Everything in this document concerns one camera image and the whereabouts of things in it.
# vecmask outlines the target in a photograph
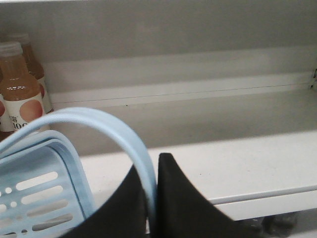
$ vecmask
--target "store shelf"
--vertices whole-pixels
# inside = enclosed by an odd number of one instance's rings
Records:
[[[312,90],[101,108],[143,139],[157,168],[172,153],[194,186],[235,220],[317,207],[317,94]],[[100,205],[131,163],[108,138],[55,126],[81,155]]]

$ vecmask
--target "light blue shopping basket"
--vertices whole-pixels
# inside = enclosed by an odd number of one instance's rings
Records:
[[[145,191],[154,231],[156,179],[141,139],[110,114],[68,108],[31,122],[0,143],[0,238],[55,237],[83,222],[95,210],[84,170],[71,142],[54,130],[29,135],[55,122],[93,127],[129,155]]]

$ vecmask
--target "plastic bottle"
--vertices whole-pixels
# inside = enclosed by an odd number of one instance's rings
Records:
[[[10,41],[20,42],[23,50],[23,56],[25,58],[26,65],[29,73],[33,75],[40,83],[41,94],[44,104],[45,113],[53,111],[53,107],[50,101],[50,97],[45,84],[45,73],[40,62],[35,58],[32,46],[30,43],[29,34],[27,33],[14,33],[7,36]]]
[[[0,83],[3,79],[2,71],[0,70]],[[7,138],[14,132],[12,122],[9,117],[8,110],[5,108],[5,102],[0,89],[0,141]]]
[[[19,42],[0,43],[0,83],[5,106],[14,130],[45,114],[40,85],[29,74]]]

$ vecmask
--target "peach image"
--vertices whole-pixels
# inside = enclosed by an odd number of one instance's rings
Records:
[[[3,103],[0,101],[0,117],[2,117],[2,115],[4,114],[4,111],[5,111],[5,107]]]
[[[44,98],[44,95],[45,95],[45,89],[43,87],[43,85],[40,83],[40,90],[41,90],[41,95],[42,95],[42,98]]]
[[[42,105],[38,100],[32,99],[20,107],[20,115],[26,122],[31,122],[43,114]]]

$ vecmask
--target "basket hole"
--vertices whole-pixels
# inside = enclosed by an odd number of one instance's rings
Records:
[[[30,204],[32,202],[47,199],[49,197],[52,197],[56,194],[61,193],[62,191],[63,191],[63,187],[60,185],[55,186],[55,187],[51,187],[49,189],[42,190],[42,191],[27,195],[25,197],[22,197],[21,202],[23,204],[27,205],[27,204]]]
[[[6,211],[6,206],[4,204],[0,204],[0,213]]]
[[[17,205],[18,205],[18,204],[17,204],[16,202],[11,202],[11,203],[10,203],[10,206],[11,206],[11,207],[16,207]]]
[[[15,232],[11,232],[5,235],[0,235],[0,238],[17,238],[18,235]]]
[[[22,182],[19,182],[16,185],[16,189],[21,191],[21,190],[25,190],[27,188],[31,188],[34,187],[36,185],[42,184],[42,183],[46,183],[49,181],[52,181],[54,179],[56,179],[58,177],[58,173],[57,172],[50,172],[41,176],[37,176]]]
[[[2,220],[0,220],[0,228],[7,227],[7,226],[11,225],[11,223],[12,223],[12,220],[10,218],[2,219]]]
[[[65,223],[65,222],[69,222],[72,219],[73,219],[73,215],[72,214],[70,214],[70,213],[69,214],[65,214],[65,215],[62,215],[62,216],[47,220],[45,222],[36,224],[36,225],[34,225],[32,227],[32,230],[34,232],[42,231],[42,230],[57,226],[59,224],[62,224],[62,223]]]
[[[6,188],[5,188],[5,192],[6,192],[7,194],[12,193],[12,188],[6,187]]]
[[[63,199],[63,200],[53,202],[51,204],[40,206],[40,207],[37,207],[33,210],[30,210],[27,212],[26,215],[28,217],[37,217],[37,216],[43,215],[45,213],[64,208],[67,205],[68,205],[68,201],[66,199]]]

